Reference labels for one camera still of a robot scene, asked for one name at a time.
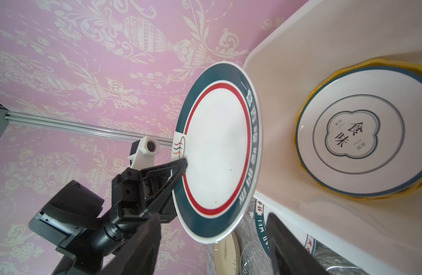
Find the cream plate with leaf motif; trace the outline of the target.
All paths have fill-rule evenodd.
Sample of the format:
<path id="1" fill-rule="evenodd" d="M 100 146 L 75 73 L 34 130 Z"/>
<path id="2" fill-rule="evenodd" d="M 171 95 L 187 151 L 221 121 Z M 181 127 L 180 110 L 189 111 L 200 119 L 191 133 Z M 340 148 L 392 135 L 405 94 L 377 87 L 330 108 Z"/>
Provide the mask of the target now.
<path id="1" fill-rule="evenodd" d="M 214 264 L 217 275 L 239 275 L 241 268 L 241 252 L 235 232 L 219 242 L 215 242 Z"/>

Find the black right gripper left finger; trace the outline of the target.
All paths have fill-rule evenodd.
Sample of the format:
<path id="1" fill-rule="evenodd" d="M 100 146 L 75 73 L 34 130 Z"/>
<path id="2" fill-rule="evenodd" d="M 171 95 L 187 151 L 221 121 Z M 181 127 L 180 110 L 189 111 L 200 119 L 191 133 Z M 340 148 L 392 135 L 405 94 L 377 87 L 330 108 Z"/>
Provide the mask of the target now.
<path id="1" fill-rule="evenodd" d="M 152 275 L 161 242 L 161 220 L 154 214 L 129 239 L 100 275 Z"/>

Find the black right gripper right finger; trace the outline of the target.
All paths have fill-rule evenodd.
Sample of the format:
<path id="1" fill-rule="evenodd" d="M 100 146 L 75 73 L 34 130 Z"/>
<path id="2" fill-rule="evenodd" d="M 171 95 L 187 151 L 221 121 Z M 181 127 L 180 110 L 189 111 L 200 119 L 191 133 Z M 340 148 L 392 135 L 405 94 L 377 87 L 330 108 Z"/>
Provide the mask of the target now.
<path id="1" fill-rule="evenodd" d="M 328 273 L 273 213 L 268 215 L 267 236 L 275 275 L 326 275 Z"/>

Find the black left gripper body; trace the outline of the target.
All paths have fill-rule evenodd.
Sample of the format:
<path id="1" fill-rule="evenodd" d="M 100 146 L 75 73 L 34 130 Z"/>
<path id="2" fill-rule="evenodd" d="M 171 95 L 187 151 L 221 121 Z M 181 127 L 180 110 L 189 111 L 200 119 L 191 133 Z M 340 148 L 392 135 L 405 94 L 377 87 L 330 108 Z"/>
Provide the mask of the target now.
<path id="1" fill-rule="evenodd" d="M 111 223 L 144 223 L 150 218 L 138 215 L 141 186 L 139 172 L 127 168 L 112 180 L 112 204 L 109 211 Z M 170 223 L 176 217 L 160 216 L 160 219 L 162 223 Z"/>

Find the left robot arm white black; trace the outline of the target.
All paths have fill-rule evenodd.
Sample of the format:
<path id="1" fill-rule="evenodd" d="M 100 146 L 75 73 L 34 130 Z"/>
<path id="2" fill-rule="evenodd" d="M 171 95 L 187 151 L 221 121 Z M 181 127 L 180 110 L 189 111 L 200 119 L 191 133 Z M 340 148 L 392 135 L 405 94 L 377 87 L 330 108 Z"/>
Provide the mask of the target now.
<path id="1" fill-rule="evenodd" d="M 152 275 L 161 226 L 177 216 L 172 192 L 187 166 L 179 159 L 125 169 L 112 180 L 106 212 L 104 200 L 77 181 L 64 186 L 29 223 L 62 254 L 54 274 Z"/>

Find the white plastic bin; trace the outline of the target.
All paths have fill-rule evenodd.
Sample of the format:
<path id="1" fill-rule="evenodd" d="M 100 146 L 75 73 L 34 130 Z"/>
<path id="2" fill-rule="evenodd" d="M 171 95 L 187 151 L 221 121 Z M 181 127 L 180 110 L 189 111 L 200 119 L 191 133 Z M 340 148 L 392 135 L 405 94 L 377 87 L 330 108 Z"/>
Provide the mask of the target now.
<path id="1" fill-rule="evenodd" d="M 422 1 L 309 1 L 249 54 L 263 128 L 256 197 L 370 274 L 422 275 L 422 187 L 395 199 L 334 193 L 306 173 L 294 143 L 310 92 L 378 57 L 422 64 Z"/>

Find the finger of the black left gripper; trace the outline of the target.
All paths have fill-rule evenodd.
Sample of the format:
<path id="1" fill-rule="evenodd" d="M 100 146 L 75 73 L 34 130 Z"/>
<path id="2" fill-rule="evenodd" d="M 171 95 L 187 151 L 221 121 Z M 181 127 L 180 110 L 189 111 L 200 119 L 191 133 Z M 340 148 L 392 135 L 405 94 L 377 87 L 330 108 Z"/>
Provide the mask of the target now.
<path id="1" fill-rule="evenodd" d="M 141 186 L 138 202 L 138 215 L 150 217 L 159 214 L 162 217 L 176 217 L 173 190 L 180 183 L 188 167 L 185 158 L 165 165 L 142 169 Z"/>

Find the white plate red green rim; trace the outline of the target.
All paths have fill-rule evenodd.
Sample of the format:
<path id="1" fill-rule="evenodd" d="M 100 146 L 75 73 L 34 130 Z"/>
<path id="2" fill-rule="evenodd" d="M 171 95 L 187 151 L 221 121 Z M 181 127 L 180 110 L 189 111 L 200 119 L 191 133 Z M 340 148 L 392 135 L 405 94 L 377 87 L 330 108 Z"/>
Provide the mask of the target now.
<path id="1" fill-rule="evenodd" d="M 186 96 L 172 160 L 187 168 L 173 189 L 177 216 L 203 244 L 228 236 L 253 197 L 262 155 L 260 103 L 246 72 L 220 62 L 203 71 Z"/>

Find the white plate green lettered rim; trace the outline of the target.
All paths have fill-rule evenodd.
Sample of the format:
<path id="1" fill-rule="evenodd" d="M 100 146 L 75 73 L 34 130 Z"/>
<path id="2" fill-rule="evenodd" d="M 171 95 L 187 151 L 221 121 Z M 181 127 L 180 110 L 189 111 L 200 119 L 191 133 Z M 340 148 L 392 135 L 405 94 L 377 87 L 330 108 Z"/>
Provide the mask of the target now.
<path id="1" fill-rule="evenodd" d="M 267 220 L 268 216 L 271 213 L 271 208 L 265 206 L 261 201 L 258 199 L 255 201 L 254 207 L 254 220 L 256 225 L 256 232 L 260 240 L 260 244 L 264 249 L 267 256 L 270 258 L 270 246 L 269 246 L 269 238 L 267 235 Z M 300 229 L 298 226 L 287 220 L 286 218 L 282 217 L 279 214 L 276 214 L 279 220 L 288 228 L 288 230 L 298 239 L 300 244 L 304 247 L 304 249 L 311 255 L 315 253 L 317 241 L 305 231 Z"/>

